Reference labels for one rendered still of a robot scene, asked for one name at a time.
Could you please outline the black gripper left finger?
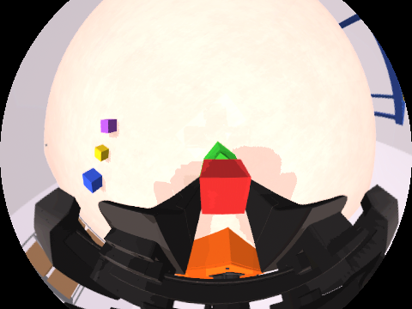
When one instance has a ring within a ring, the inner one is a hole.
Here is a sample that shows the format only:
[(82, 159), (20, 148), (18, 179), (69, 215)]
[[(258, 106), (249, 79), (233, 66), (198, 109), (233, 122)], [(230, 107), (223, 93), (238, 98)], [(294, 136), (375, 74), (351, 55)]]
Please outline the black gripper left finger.
[(202, 209), (199, 178), (148, 209), (110, 200), (97, 205), (109, 227), (157, 241), (176, 274), (185, 276)]

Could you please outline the purple block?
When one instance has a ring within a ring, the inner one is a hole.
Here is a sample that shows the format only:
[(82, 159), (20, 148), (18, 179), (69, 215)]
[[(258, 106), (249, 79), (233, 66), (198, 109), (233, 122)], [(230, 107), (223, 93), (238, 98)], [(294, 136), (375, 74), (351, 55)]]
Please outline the purple block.
[(106, 134), (117, 131), (117, 119), (102, 119), (100, 121), (100, 131)]

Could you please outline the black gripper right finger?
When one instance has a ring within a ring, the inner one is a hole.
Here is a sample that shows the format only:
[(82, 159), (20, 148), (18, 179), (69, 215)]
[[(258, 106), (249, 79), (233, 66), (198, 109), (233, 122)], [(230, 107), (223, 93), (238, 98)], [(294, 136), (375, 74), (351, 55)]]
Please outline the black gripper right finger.
[(258, 264), (262, 272), (276, 270), (277, 262), (310, 223), (341, 212), (346, 206), (346, 195), (300, 205), (259, 185), (251, 179), (246, 202), (246, 215), (257, 247)]

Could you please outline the blue block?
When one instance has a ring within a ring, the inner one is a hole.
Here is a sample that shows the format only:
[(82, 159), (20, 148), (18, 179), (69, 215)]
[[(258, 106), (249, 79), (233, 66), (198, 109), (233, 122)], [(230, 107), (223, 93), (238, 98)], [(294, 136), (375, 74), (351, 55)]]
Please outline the blue block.
[(100, 172), (97, 172), (95, 168), (89, 169), (89, 171), (86, 171), (82, 175), (83, 185), (92, 193), (103, 186), (102, 179), (102, 175), (100, 175)]

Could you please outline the yellow block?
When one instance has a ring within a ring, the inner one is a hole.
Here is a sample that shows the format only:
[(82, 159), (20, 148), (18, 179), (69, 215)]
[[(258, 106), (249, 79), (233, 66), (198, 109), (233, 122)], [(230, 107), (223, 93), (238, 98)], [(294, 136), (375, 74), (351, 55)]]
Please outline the yellow block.
[(109, 148), (106, 147), (106, 145), (102, 144), (99, 147), (95, 147), (95, 158), (97, 161), (103, 161), (109, 157)]

